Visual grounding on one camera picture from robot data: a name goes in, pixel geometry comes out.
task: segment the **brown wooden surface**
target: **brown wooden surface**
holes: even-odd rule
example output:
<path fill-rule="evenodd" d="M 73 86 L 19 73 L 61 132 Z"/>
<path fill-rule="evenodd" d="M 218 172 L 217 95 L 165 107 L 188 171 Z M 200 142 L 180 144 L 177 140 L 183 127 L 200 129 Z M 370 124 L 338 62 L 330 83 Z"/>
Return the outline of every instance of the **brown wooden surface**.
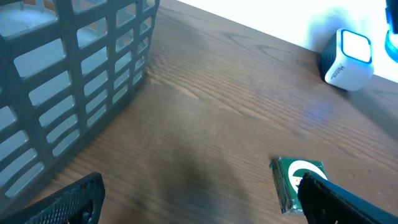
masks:
<path fill-rule="evenodd" d="M 35 200 L 98 171 L 100 223 L 305 223 L 280 213 L 269 168 L 289 156 L 323 161 L 331 181 L 398 215 L 398 84 L 345 93 L 316 60 L 162 0 L 142 91 Z"/>

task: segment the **gray plastic basket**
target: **gray plastic basket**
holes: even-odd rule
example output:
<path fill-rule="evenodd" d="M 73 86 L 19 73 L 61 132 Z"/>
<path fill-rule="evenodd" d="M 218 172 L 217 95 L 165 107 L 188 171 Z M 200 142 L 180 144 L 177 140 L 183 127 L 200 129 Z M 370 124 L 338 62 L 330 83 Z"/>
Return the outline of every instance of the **gray plastic basket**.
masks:
<path fill-rule="evenodd" d="M 132 100 L 158 8 L 0 1 L 0 214 L 28 203 Z"/>

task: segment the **logo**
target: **logo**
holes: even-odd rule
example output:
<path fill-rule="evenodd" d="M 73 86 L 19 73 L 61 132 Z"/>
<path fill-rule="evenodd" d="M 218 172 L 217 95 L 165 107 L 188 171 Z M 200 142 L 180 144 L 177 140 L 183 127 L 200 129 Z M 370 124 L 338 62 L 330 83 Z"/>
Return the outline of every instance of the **logo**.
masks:
<path fill-rule="evenodd" d="M 294 177 L 293 174 L 294 174 L 294 172 L 296 172 L 300 169 L 307 169 L 310 171 L 314 171 L 317 174 L 319 174 L 322 178 L 327 180 L 326 175 L 316 165 L 309 163 L 307 161 L 294 161 L 289 166 L 289 170 L 287 171 L 287 173 L 289 176 L 290 184 L 292 185 L 292 187 L 293 187 L 294 191 L 296 191 L 296 193 L 299 192 L 299 188 L 297 186 L 298 186 L 298 184 L 300 184 L 300 181 L 303 178 L 302 177 Z"/>
<path fill-rule="evenodd" d="M 334 72 L 334 74 L 331 76 L 330 79 L 332 80 L 333 78 L 336 78 L 337 75 L 338 75 L 341 71 L 343 71 L 344 68 L 345 68 L 345 67 L 342 66 L 342 65 L 340 64 L 339 67 L 336 69 L 336 71 Z"/>

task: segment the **white background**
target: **white background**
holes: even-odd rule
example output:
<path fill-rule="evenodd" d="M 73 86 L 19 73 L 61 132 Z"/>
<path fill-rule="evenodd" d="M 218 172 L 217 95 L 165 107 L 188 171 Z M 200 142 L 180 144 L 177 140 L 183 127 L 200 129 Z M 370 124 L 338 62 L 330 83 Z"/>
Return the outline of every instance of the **white background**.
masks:
<path fill-rule="evenodd" d="M 218 16 L 320 52 L 339 28 L 369 37 L 374 73 L 398 82 L 398 63 L 386 53 L 385 0 L 179 0 Z"/>

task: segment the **small green package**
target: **small green package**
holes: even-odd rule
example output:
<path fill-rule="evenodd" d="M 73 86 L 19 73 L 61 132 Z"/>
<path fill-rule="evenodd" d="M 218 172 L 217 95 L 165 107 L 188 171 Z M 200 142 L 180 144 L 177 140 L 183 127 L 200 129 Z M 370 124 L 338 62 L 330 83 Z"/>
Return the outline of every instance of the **small green package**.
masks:
<path fill-rule="evenodd" d="M 274 159 L 269 166 L 274 175 L 283 214 L 303 214 L 297 192 L 304 173 L 313 171 L 327 180 L 321 161 L 279 157 Z"/>

